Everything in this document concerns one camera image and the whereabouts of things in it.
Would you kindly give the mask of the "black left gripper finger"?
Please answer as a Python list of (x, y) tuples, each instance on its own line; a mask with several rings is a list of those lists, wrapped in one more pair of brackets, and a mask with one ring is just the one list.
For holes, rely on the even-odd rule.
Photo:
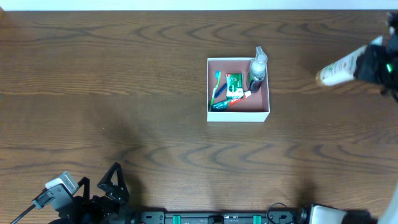
[(83, 177), (78, 182), (79, 188), (83, 187), (83, 200), (87, 201), (90, 199), (90, 179), (87, 177)]
[(111, 199), (129, 199), (129, 192), (124, 181), (123, 170), (118, 162), (115, 162), (97, 184)]

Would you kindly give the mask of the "white lotion tube with leaves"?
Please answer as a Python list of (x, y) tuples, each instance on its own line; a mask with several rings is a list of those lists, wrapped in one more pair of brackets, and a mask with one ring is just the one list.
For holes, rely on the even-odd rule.
[(363, 45), (347, 56), (326, 66), (316, 74), (316, 81), (320, 86), (334, 86), (349, 82), (355, 79), (354, 72), (357, 67), (357, 60), (362, 56), (370, 45), (381, 46), (383, 37), (380, 35), (368, 45)]

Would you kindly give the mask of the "clear foam pump bottle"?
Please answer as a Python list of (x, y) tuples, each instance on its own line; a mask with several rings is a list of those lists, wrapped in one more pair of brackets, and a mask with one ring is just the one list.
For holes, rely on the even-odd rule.
[(265, 79), (267, 72), (267, 55), (264, 53), (261, 46), (256, 47), (256, 57), (251, 60), (248, 74), (246, 77), (246, 84), (248, 90), (254, 94), (257, 93)]

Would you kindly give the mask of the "red Colgate toothpaste tube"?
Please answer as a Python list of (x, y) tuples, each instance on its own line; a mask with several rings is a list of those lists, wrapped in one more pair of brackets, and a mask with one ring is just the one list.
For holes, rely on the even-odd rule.
[(250, 97), (251, 95), (252, 95), (251, 91), (246, 91), (246, 92), (244, 92), (244, 95), (241, 98), (232, 98), (232, 99), (224, 100), (219, 103), (211, 105), (210, 108), (212, 111), (224, 111), (225, 109), (229, 108), (230, 106)]

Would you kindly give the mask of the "green soap bar package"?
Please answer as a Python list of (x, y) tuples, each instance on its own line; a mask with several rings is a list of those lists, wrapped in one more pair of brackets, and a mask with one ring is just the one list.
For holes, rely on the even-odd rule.
[(226, 91), (227, 99), (241, 98), (244, 95), (242, 73), (227, 73), (226, 84), (227, 84), (227, 91)]

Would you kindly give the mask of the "green white toothbrush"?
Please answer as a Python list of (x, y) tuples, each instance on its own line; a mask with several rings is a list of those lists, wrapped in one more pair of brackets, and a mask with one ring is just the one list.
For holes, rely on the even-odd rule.
[(214, 86), (214, 88), (213, 88), (213, 91), (212, 91), (212, 94), (211, 94), (210, 107), (213, 106), (214, 99), (215, 99), (215, 94), (216, 94), (217, 89), (218, 89), (219, 84), (220, 84), (220, 80), (221, 80), (221, 71), (217, 70), (217, 71), (215, 72), (215, 79), (216, 79), (216, 84), (215, 84), (215, 86)]

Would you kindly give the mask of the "blue disposable razor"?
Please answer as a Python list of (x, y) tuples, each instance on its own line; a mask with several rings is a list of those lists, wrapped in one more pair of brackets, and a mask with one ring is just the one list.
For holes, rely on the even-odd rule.
[(227, 88), (227, 83), (225, 83), (219, 90), (216, 91), (215, 98), (219, 97), (226, 88)]

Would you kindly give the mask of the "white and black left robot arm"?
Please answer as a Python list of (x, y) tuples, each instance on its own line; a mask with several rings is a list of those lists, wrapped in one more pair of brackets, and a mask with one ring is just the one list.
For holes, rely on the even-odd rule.
[(97, 184), (104, 192), (102, 197), (90, 195), (90, 179), (74, 181), (50, 188), (50, 204), (58, 212), (55, 223), (120, 223), (138, 224), (139, 214), (129, 207), (129, 192), (123, 170), (115, 162)]

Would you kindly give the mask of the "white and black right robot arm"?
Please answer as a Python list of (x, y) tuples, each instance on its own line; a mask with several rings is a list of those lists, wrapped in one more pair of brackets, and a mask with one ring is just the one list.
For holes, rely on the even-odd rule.
[[(333, 86), (353, 80), (381, 86), (381, 95), (397, 100), (397, 13), (387, 14), (387, 26), (391, 39), (386, 46), (382, 37), (375, 38), (342, 59), (323, 68), (316, 75), (321, 86)], [(324, 205), (312, 205), (308, 209), (307, 223), (380, 223), (397, 224), (397, 191), (383, 215), (374, 218), (366, 210), (339, 210)]]

